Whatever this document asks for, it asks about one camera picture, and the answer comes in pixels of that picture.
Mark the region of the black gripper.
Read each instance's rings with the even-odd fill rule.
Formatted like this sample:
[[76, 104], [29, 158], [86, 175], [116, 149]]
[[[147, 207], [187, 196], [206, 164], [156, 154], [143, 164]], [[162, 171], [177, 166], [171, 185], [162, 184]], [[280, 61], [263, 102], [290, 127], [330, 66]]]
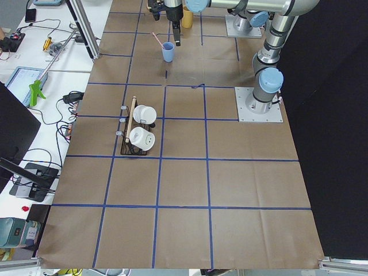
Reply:
[[160, 12], [165, 11], [167, 19], [172, 21], [172, 31], [176, 46], [181, 45], [181, 22], [183, 18], [183, 4], [181, 0], [153, 0], [152, 15], [155, 21], [160, 20]]

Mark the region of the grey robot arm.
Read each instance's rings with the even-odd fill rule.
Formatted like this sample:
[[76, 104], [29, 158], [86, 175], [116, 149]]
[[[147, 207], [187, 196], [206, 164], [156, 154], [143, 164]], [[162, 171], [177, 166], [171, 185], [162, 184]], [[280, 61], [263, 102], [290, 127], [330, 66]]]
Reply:
[[273, 98], [283, 84], [283, 75], [276, 69], [280, 52], [291, 32], [296, 17], [308, 13], [318, 1], [186, 1], [192, 12], [201, 12], [207, 7], [231, 9], [235, 14], [243, 12], [274, 13], [266, 25], [263, 47], [255, 54], [252, 66], [256, 85], [246, 99], [246, 107], [255, 114], [265, 114], [273, 105]]
[[247, 10], [246, 1], [148, 1], [147, 8], [154, 19], [160, 19], [160, 13], [164, 11], [167, 19], [172, 23], [174, 41], [177, 46], [181, 44], [181, 26], [183, 26], [184, 8], [191, 12], [200, 13], [207, 7], [226, 8], [230, 20], [227, 26], [237, 32], [247, 33], [259, 29], [269, 19], [266, 11]]

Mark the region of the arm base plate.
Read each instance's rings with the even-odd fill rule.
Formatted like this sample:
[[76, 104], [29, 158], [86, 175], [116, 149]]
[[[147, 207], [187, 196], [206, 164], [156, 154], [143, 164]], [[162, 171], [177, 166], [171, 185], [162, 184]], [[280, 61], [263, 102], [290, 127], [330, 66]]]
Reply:
[[262, 37], [260, 27], [252, 27], [246, 18], [238, 15], [226, 15], [225, 23], [228, 37], [248, 39], [260, 39]]
[[253, 87], [235, 87], [236, 106], [239, 122], [283, 123], [280, 104], [275, 95], [269, 103], [257, 101]]

